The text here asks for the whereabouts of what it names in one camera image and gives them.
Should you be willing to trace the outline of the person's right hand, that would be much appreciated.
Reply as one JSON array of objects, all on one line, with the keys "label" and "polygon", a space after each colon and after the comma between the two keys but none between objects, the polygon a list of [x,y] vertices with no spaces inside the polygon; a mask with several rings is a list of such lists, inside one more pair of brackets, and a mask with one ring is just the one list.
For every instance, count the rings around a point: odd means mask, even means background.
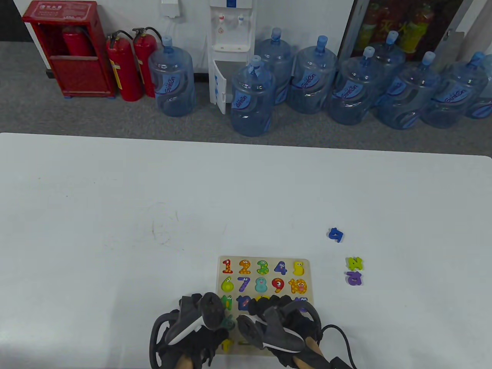
[{"label": "person's right hand", "polygon": [[249,344],[269,350],[284,367],[330,367],[319,348],[323,337],[320,317],[307,301],[288,295],[251,300],[238,325]]}]

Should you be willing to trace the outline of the person's left hand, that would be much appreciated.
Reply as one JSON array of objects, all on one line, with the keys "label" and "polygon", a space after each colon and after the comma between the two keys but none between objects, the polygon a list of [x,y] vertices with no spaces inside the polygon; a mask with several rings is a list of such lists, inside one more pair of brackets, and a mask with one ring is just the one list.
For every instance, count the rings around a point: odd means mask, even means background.
[{"label": "person's left hand", "polygon": [[204,363],[210,365],[221,343],[229,338],[223,320],[225,308],[215,293],[181,297],[178,309],[160,315],[153,324],[151,368],[178,368],[181,359],[190,359],[193,369],[201,369]]}]

